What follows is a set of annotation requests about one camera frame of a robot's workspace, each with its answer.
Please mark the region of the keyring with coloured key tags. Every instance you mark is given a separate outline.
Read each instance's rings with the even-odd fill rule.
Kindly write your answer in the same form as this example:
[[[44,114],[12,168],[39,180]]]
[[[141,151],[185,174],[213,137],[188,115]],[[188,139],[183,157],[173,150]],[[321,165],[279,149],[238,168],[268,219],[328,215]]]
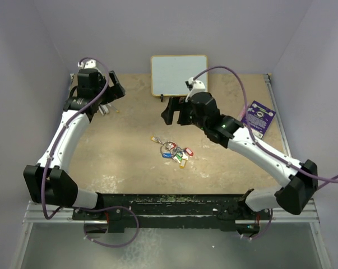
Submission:
[[[161,143],[160,155],[165,159],[174,160],[181,169],[184,169],[189,158],[194,156],[194,152],[188,147],[179,147],[173,141],[166,141]]]

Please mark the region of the yellow tag key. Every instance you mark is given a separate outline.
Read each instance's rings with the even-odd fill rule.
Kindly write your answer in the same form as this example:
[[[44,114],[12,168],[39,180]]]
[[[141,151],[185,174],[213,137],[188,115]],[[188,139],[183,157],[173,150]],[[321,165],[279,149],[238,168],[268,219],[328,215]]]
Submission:
[[[158,137],[156,137],[156,136],[151,136],[150,140],[153,141],[153,142],[155,142],[155,143],[159,143],[161,145],[163,144],[163,142],[161,141],[161,139],[158,138]]]

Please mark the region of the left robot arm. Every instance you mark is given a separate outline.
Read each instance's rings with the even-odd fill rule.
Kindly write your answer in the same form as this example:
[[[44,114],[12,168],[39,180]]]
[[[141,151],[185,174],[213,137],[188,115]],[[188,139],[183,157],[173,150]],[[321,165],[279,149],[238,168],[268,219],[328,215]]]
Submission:
[[[96,192],[79,189],[69,176],[68,167],[77,144],[101,105],[124,97],[125,90],[114,71],[104,77],[96,68],[77,74],[77,86],[64,103],[59,127],[43,156],[27,165],[24,179],[31,200],[59,207],[82,207],[93,220],[103,217],[105,207]]]

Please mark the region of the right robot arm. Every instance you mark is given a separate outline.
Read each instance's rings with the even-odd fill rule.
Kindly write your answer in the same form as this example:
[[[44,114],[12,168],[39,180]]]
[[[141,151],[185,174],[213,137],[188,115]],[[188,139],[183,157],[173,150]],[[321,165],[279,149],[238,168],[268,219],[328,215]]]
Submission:
[[[170,97],[161,113],[165,124],[171,125],[174,112],[179,112],[177,123],[194,125],[203,130],[213,143],[246,157],[271,175],[276,187],[247,191],[239,205],[239,214],[252,219],[259,211],[281,207],[293,215],[300,215],[317,191],[317,165],[302,162],[272,148],[259,138],[251,138],[249,130],[235,118],[220,113],[215,99],[208,92],[199,92],[187,101]]]

